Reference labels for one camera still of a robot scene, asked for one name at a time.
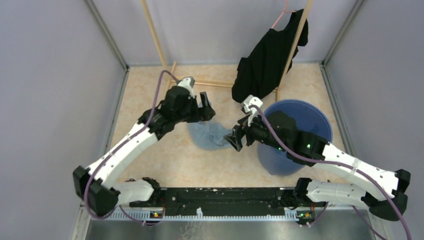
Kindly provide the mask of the light blue plastic trash bag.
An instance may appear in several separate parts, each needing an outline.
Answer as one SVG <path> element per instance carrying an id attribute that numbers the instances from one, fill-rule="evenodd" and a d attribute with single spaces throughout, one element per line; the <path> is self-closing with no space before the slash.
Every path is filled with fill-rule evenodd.
<path id="1" fill-rule="evenodd" d="M 187 128 L 193 143 L 200 149 L 214 151 L 232 147 L 224 139 L 232 130 L 218 122 L 216 115 L 208 121 L 188 123 Z"/>

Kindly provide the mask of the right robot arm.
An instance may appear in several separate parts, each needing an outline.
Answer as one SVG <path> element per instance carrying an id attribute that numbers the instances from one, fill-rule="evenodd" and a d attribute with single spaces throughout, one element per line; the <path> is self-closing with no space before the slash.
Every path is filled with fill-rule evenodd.
<path id="1" fill-rule="evenodd" d="M 338 149 L 315 133 L 299 130 L 296 121 L 276 111 L 267 117 L 245 116 L 225 140 L 237 151 L 259 142 L 286 152 L 294 163 L 322 169 L 343 178 L 345 184 L 300 178 L 293 192 L 299 206 L 330 202 L 369 210 L 373 215 L 392 222 L 399 221 L 407 209 L 411 174 L 399 169 L 384 170 Z"/>

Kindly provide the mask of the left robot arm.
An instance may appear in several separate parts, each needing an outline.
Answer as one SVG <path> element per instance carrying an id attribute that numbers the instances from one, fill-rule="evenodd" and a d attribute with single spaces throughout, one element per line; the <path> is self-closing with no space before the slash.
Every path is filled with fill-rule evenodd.
<path id="1" fill-rule="evenodd" d="M 76 194 L 96 218 L 105 219 L 116 206 L 144 202 L 154 207 L 160 202 L 160 185 L 150 178 L 117 182 L 120 174 L 141 153 L 174 130 L 178 123 L 209 121 L 215 116 L 206 92 L 200 92 L 201 106 L 188 89 L 173 86 L 155 108 L 146 110 L 129 133 L 108 153 L 88 167 L 72 173 Z"/>

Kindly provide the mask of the blue plastic trash bin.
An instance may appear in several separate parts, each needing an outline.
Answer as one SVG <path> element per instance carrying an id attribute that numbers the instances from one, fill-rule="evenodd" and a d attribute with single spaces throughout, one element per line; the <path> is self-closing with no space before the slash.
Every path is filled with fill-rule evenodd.
<path id="1" fill-rule="evenodd" d="M 328 142 L 333 140 L 333 130 L 328 118 L 314 105 L 298 100 L 285 99 L 271 104 L 264 114 L 282 142 L 292 151 L 306 149 L 306 132 Z M 292 161 L 292 156 L 281 145 L 276 147 L 259 143 L 257 155 L 261 165 L 271 175 L 289 176 L 304 167 Z"/>

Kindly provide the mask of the wooden clothes rack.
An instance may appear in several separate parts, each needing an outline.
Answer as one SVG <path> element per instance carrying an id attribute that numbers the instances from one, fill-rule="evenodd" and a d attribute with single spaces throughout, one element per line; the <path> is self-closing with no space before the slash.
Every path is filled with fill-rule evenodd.
<path id="1" fill-rule="evenodd" d="M 281 14 L 285 0 L 143 0 L 150 33 L 163 66 L 161 44 L 180 64 L 239 63 L 250 55 Z M 308 42 L 310 0 L 290 0 L 288 11 L 304 12 L 283 71 L 287 76 L 299 46 Z M 283 30 L 292 13 L 285 13 L 275 30 Z M 280 92 L 282 84 L 273 91 Z"/>

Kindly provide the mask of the black t-shirt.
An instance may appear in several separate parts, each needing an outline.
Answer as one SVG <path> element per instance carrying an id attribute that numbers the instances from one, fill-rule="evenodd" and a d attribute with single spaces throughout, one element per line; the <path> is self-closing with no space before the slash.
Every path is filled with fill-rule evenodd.
<path id="1" fill-rule="evenodd" d="M 269 29 L 249 56 L 240 59 L 231 88 L 235 102 L 249 95 L 263 99 L 279 86 L 303 13 L 293 12 L 282 30 Z"/>

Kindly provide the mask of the pink clothes hanger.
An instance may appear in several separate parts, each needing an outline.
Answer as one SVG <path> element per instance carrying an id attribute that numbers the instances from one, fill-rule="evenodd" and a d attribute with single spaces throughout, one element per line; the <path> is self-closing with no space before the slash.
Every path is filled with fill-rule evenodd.
<path id="1" fill-rule="evenodd" d="M 284 5 L 283 5 L 283 10 L 280 13 L 280 15 L 278 16 L 278 18 L 275 20 L 275 22 L 272 24 L 272 26 L 270 27 L 271 29 L 274 29 L 276 27 L 276 25 L 279 23 L 279 21 L 281 20 L 281 18 L 283 17 L 283 15 L 285 13 L 295 13 L 296 10 L 288 10 L 288 6 L 289 6 L 289 0 L 285 0 Z"/>

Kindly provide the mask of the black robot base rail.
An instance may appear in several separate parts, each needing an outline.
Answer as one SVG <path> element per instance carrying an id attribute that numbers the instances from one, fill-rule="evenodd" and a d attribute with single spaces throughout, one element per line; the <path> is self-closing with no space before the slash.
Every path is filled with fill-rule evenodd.
<path id="1" fill-rule="evenodd" d="M 283 216 L 300 207 L 324 207 L 324 202 L 312 203 L 297 199 L 289 187 L 169 187 L 155 191 L 147 201 L 133 201 L 131 208 L 157 208 L 166 217 L 265 217 Z"/>

